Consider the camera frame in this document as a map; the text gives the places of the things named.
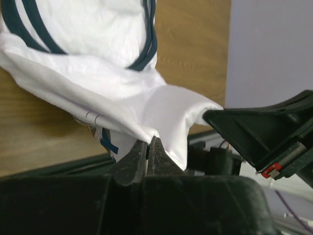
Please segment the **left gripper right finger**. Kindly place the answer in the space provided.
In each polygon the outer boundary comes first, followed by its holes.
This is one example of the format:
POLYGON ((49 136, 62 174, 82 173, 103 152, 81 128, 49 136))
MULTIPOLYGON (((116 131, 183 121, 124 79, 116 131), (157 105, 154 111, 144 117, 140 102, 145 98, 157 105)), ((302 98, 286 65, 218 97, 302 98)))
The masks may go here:
POLYGON ((162 141, 153 137, 147 156, 147 175, 183 175, 184 171, 167 155, 162 141))

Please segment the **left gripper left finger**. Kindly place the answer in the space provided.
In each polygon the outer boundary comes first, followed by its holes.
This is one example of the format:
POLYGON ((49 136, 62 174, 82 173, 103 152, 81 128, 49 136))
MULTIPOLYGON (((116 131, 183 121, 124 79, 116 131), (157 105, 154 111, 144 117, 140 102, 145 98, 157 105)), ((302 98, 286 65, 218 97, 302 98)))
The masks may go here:
POLYGON ((148 144, 137 140, 129 153, 111 167, 107 173, 121 186, 139 183, 146 175, 148 144))

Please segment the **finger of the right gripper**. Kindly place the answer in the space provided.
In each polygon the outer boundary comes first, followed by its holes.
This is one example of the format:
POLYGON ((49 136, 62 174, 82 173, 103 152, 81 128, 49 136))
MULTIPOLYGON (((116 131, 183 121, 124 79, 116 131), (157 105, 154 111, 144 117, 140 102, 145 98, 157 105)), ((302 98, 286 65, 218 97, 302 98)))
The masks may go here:
POLYGON ((264 178, 289 178, 313 161, 313 93, 276 105, 209 110, 203 119, 264 178))

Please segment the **white tank top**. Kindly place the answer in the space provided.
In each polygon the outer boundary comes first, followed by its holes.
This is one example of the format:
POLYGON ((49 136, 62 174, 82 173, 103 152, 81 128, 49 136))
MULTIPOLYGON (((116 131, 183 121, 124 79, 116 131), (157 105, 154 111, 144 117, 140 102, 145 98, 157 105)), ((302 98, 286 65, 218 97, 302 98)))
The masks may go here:
POLYGON ((3 0, 0 65, 24 90, 85 124, 120 161, 159 137, 187 168, 187 135, 221 107, 156 70, 154 0, 3 0))

